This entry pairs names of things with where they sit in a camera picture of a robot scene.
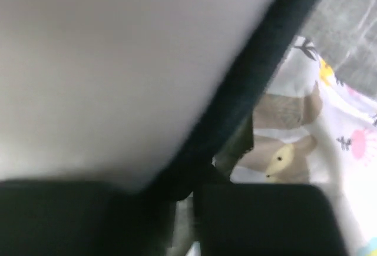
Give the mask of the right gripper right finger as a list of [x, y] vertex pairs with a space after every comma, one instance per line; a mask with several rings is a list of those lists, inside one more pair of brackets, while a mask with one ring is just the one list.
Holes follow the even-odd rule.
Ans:
[[347, 255], [330, 202], [312, 185], [234, 184], [209, 164], [194, 190], [201, 255]]

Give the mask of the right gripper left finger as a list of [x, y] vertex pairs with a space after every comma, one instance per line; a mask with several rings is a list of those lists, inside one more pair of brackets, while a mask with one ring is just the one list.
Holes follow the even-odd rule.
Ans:
[[164, 255], [176, 205], [99, 182], [1, 184], [2, 255]]

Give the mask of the black white checkered pillowcase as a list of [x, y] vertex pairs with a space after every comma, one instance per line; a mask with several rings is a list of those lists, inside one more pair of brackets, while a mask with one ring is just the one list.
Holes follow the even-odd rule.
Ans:
[[1, 0], [1, 181], [178, 197], [317, 2]]

